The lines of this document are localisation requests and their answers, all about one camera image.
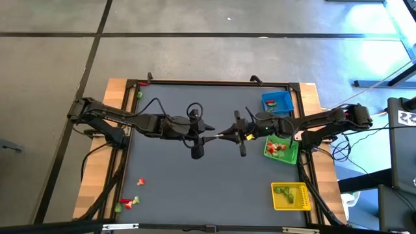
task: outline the wooden board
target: wooden board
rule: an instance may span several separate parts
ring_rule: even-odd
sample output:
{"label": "wooden board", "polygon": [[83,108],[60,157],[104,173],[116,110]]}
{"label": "wooden board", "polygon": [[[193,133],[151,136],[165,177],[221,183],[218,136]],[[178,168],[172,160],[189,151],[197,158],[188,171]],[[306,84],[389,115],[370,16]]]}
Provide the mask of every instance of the wooden board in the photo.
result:
{"label": "wooden board", "polygon": [[[125,92],[125,84],[127,79],[110,79],[107,85],[103,103],[112,107],[121,108],[123,96]],[[321,112],[318,92],[315,84],[300,83],[302,103],[304,105],[305,114],[314,114]],[[133,93],[129,95],[129,103],[127,110],[131,109]],[[292,100],[294,106],[297,107],[296,96],[292,92]],[[295,108],[295,116],[299,116],[298,110]],[[92,141],[91,149],[94,149],[105,143],[104,138],[95,138]],[[329,145],[323,143],[320,148],[329,150]],[[111,149],[104,147],[103,149],[91,154],[85,166],[84,179],[81,183],[77,203],[73,217],[77,218],[83,215],[92,203],[97,199],[103,190],[107,168],[109,166]],[[339,192],[338,182],[335,175],[335,168],[332,159],[326,154],[316,152],[313,154],[315,163],[315,172],[318,180],[318,188],[321,196],[324,198],[328,207],[337,215],[338,219],[346,223],[343,206],[341,203],[341,195]],[[112,193],[109,196],[105,210],[105,217],[109,217],[112,201]],[[315,213],[315,202],[312,204],[312,221],[317,223]]]}

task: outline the yellow basket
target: yellow basket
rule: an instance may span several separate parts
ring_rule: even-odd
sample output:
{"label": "yellow basket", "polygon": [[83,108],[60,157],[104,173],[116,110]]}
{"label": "yellow basket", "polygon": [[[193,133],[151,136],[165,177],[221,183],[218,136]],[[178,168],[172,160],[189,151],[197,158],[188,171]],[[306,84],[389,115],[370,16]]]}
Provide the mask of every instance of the yellow basket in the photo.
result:
{"label": "yellow basket", "polygon": [[[272,197],[273,207],[277,211],[310,211],[311,204],[309,203],[309,196],[305,183],[272,183]],[[287,197],[282,193],[278,194],[274,192],[274,189],[289,188],[289,194],[293,195],[293,203],[288,202]]]}

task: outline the green plastic basket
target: green plastic basket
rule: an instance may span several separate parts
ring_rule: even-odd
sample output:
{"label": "green plastic basket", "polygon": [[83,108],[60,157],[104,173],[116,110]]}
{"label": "green plastic basket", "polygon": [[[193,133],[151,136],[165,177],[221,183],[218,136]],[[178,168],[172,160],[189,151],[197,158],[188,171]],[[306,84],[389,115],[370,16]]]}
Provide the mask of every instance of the green plastic basket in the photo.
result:
{"label": "green plastic basket", "polygon": [[[269,153],[267,151],[267,142],[271,141],[274,144],[276,143],[280,143],[280,144],[284,144],[286,145],[286,150],[284,151],[278,151],[278,156],[277,157],[273,157],[271,153]],[[265,150],[263,152],[264,156],[274,159],[274,160],[278,160],[284,163],[289,163],[289,164],[296,164],[296,160],[298,160],[298,149],[299,149],[299,142],[297,141],[293,141],[292,143],[292,147],[289,148],[291,144],[291,140],[290,139],[284,139],[284,138],[280,138],[277,137],[275,135],[270,135],[267,137],[266,139],[266,144],[265,144]]]}

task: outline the blue bin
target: blue bin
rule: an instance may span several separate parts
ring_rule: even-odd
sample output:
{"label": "blue bin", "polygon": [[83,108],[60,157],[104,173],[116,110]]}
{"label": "blue bin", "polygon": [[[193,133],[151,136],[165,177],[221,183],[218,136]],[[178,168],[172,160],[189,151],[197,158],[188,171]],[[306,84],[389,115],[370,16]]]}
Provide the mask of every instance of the blue bin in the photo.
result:
{"label": "blue bin", "polygon": [[[275,101],[278,105],[269,107],[266,101]],[[291,94],[288,91],[261,94],[261,103],[264,111],[273,108],[273,110],[269,110],[270,113],[281,114],[293,111]]]}

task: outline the concrete floor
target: concrete floor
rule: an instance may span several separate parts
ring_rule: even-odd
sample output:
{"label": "concrete floor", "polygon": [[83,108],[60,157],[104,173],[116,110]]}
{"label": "concrete floor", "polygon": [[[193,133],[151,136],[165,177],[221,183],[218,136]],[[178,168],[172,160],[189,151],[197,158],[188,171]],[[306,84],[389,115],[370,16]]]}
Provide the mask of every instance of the concrete floor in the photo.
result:
{"label": "concrete floor", "polygon": [[[96,32],[105,0],[15,0],[0,6],[0,32]],[[114,1],[105,32],[395,33],[381,4],[324,0]],[[0,38],[0,138],[22,144],[0,151],[0,226],[28,224],[83,74],[92,38]],[[84,96],[103,99],[109,78],[211,79],[316,83],[323,107],[361,91],[409,61],[398,40],[287,38],[102,38]],[[414,90],[374,89],[351,103],[371,113]],[[374,119],[377,126],[386,117]],[[357,134],[351,141],[364,137]],[[90,148],[73,133],[46,222],[70,220],[79,170]],[[390,166],[387,131],[354,147],[367,171]],[[349,163],[340,166],[359,171]]]}

